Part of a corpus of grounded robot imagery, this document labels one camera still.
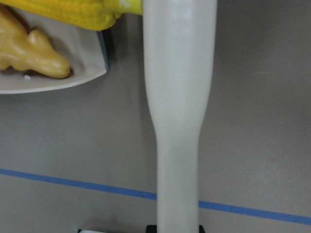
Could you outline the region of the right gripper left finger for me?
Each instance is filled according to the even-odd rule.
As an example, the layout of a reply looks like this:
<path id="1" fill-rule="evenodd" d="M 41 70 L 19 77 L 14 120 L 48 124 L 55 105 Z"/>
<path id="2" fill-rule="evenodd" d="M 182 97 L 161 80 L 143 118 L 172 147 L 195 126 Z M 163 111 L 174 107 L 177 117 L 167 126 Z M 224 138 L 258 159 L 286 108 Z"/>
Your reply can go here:
<path id="1" fill-rule="evenodd" d="M 145 228 L 146 233 L 157 233 L 157 225 L 147 225 Z"/>

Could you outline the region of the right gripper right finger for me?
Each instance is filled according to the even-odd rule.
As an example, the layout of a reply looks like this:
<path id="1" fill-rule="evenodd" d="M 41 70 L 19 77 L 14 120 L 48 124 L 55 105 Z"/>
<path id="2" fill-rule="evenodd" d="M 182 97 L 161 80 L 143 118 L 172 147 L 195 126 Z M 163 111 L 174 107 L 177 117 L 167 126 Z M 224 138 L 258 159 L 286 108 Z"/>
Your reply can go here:
<path id="1" fill-rule="evenodd" d="M 204 227 L 199 225 L 199 233 L 205 233 Z"/>

